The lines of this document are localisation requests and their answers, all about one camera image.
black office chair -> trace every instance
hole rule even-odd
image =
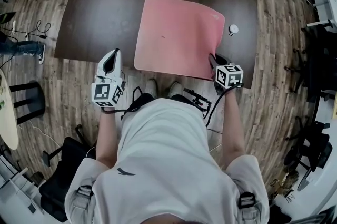
[[[310,45],[300,52],[294,49],[298,57],[299,67],[284,69],[291,73],[299,73],[295,89],[291,93],[297,93],[301,85],[308,87],[307,101],[315,102],[317,96],[323,96],[322,90],[337,91],[337,34],[328,32],[327,25],[318,25],[315,30],[305,29]],[[307,54],[307,62],[302,59],[301,53]]]
[[[301,118],[297,116],[296,119],[300,124],[300,131],[297,135],[286,138],[286,140],[298,140],[285,156],[283,164],[288,167],[289,171],[295,170],[298,164],[312,172],[314,172],[317,167],[323,169],[332,151],[332,146],[329,143],[329,135],[322,133],[322,131],[323,129],[328,129],[330,124],[314,122],[309,125],[309,119],[307,118],[303,126]],[[308,140],[310,143],[309,146],[304,145],[305,140]],[[308,158],[310,166],[301,161],[303,156]]]
[[[43,151],[43,162],[50,167],[50,160],[62,151],[61,161],[57,164],[54,174],[39,188],[41,207],[60,222],[65,222],[67,216],[64,211],[64,200],[77,168],[88,154],[88,158],[95,159],[95,150],[90,147],[80,133],[81,125],[76,127],[76,133],[82,143],[66,137],[61,148],[51,154]]]

jeans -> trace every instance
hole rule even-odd
[[[183,102],[189,105],[192,105],[194,107],[197,107],[192,101],[188,100],[187,98],[185,98],[182,95],[174,95],[173,97],[170,98],[171,100],[175,100],[175,101],[179,101],[179,102]],[[138,110],[141,106],[144,106],[145,104],[148,104],[151,101],[154,101],[155,98],[153,96],[151,96],[149,93],[144,93],[142,94],[138,99],[136,99],[134,102],[132,102],[132,104],[130,105],[130,107],[128,108],[129,111],[136,111]]]
[[[0,54],[23,55],[25,53],[40,54],[43,51],[43,44],[38,41],[13,42],[9,38],[5,42],[0,42]]]

dark wooden table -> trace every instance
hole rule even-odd
[[[145,0],[69,0],[58,34],[55,57],[99,62],[120,48],[124,66],[133,66],[138,29]],[[217,53],[229,57],[244,71],[246,88],[252,85],[257,45],[256,0],[188,0],[222,13],[226,18]],[[239,33],[229,36],[236,24]]]

sneaker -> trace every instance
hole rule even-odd
[[[43,62],[44,62],[44,52],[45,52],[45,51],[46,51],[46,45],[43,44],[43,50],[42,50],[42,52],[40,52],[39,55],[38,55],[38,64],[39,64],[39,65],[42,65]]]
[[[158,97],[158,85],[155,79],[150,79],[147,81],[145,93],[149,93],[155,99]]]
[[[181,95],[182,93],[183,93],[183,86],[179,82],[174,82],[170,87],[170,91],[167,94],[167,97],[170,99],[174,95]]]

pink mat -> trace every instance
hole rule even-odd
[[[134,66],[138,70],[212,78],[209,54],[220,44],[225,17],[183,0],[145,0]]]

